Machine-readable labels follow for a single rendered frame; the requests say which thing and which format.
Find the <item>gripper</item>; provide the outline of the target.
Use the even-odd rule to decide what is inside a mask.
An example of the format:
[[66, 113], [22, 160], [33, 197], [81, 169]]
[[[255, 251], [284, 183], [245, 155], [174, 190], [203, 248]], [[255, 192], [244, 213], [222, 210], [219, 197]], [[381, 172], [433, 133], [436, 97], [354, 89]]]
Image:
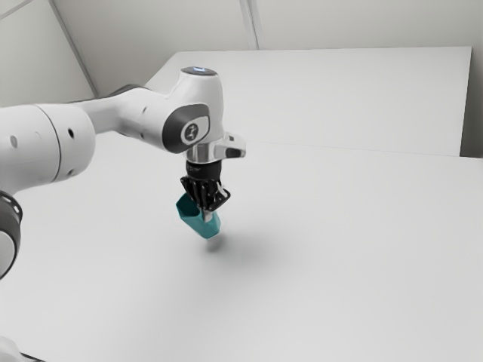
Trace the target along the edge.
[[188, 197], [202, 210], [203, 222], [213, 218], [213, 212], [224, 205], [231, 194], [220, 180], [222, 161], [196, 164], [186, 161], [186, 175], [180, 181]]

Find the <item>teal faceted mug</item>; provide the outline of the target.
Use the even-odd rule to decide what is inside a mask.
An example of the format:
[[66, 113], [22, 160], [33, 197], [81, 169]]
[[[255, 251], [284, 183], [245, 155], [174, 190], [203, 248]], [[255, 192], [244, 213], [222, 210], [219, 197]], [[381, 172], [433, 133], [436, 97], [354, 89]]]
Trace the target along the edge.
[[213, 218], [210, 222], [203, 222], [202, 209], [186, 193], [179, 198], [176, 208], [181, 220], [204, 239], [210, 239], [220, 233], [221, 221], [217, 212], [212, 211]]

